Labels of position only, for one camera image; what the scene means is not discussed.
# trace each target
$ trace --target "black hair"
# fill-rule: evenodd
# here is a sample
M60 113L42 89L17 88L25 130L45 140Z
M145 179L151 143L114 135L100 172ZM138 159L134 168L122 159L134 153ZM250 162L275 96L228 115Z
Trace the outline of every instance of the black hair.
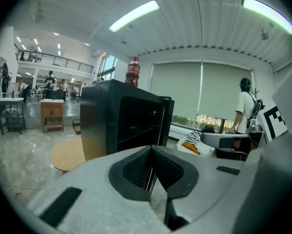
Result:
M242 92L249 92L251 89L251 81L248 78L242 78L239 87Z
M202 128L201 133L210 133L210 134L214 134L214 128L212 126L205 126L204 128Z

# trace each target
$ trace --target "black cap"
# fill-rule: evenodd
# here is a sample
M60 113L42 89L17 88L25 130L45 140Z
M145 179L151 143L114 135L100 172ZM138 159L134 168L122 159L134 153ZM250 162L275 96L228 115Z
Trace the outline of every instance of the black cap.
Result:
M251 81L248 78L242 78L240 81L241 85L251 85Z

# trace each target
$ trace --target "fluorescent light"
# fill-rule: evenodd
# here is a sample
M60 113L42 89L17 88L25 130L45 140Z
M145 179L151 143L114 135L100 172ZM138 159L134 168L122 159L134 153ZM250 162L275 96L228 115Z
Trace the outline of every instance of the fluorescent light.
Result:
M117 20L113 25L109 27L109 30L112 32L116 32L121 29L123 26L127 25L128 23L132 22L133 20L155 10L158 10L160 7L156 0L152 0L147 2L136 9L130 11L119 20Z
M292 35L292 24L284 16L271 7L257 0L244 0L243 6L246 9L250 9L273 20Z

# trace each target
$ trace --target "striped fabric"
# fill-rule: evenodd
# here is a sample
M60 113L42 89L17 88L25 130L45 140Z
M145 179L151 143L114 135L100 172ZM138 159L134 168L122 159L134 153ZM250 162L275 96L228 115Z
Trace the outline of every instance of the striped fabric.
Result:
M210 150L213 148L202 143L200 140L200 136L201 136L201 132L193 131L186 137L185 142L195 145L195 147L197 148L197 151L200 154L203 154L203 155L208 154Z

